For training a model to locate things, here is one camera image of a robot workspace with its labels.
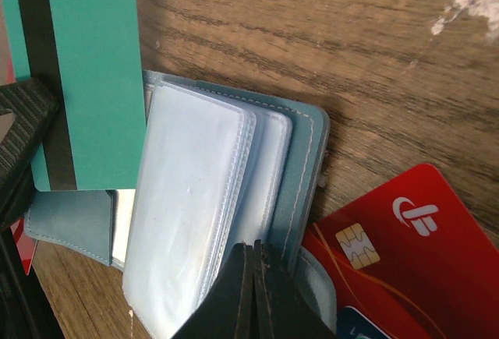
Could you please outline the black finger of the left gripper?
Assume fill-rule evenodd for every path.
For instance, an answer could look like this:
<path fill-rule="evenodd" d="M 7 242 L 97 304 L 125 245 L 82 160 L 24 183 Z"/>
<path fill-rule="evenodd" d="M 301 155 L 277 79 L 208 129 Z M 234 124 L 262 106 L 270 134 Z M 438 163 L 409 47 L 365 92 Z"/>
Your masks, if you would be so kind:
<path fill-rule="evenodd" d="M 1 86 L 1 114 L 13 124 L 1 138 L 1 229 L 10 228 L 34 197 L 30 163 L 58 111 L 58 98 L 38 79 Z"/>

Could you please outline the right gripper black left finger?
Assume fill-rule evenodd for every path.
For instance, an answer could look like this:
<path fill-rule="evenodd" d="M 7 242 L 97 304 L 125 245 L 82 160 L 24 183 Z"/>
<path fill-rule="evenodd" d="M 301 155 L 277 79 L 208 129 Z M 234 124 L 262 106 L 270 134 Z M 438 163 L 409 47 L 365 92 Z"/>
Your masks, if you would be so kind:
<path fill-rule="evenodd" d="M 235 245 L 201 305 L 175 338 L 249 338 L 252 330 L 253 247 Z"/>

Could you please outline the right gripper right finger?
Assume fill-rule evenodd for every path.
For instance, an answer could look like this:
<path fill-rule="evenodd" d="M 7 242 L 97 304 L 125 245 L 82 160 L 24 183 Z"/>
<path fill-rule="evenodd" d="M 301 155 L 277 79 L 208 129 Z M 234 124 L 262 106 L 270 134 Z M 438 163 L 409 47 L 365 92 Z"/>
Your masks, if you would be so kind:
<path fill-rule="evenodd" d="M 255 302 L 258 338 L 334 338 L 309 307 L 270 244 L 255 241 Z"/>

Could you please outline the teal VIP card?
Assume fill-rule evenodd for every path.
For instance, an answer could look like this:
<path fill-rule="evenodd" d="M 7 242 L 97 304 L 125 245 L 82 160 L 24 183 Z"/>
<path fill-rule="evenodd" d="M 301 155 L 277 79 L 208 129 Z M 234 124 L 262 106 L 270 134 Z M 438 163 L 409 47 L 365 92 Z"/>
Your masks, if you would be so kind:
<path fill-rule="evenodd" d="M 146 116 L 136 0 L 2 0 L 14 76 L 60 108 L 31 163 L 42 192 L 132 189 Z"/>

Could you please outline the blue leather card holder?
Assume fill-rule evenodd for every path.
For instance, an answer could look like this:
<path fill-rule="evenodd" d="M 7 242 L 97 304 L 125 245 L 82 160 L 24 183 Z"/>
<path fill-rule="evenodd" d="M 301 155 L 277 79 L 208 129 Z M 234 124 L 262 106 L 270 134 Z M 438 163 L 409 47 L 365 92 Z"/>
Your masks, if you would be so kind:
<path fill-rule="evenodd" d="M 148 334 L 171 338 L 234 245 L 269 242 L 295 267 L 330 121 L 312 104 L 161 72 L 143 83 L 137 189 L 38 192 L 24 231 L 121 269 Z"/>

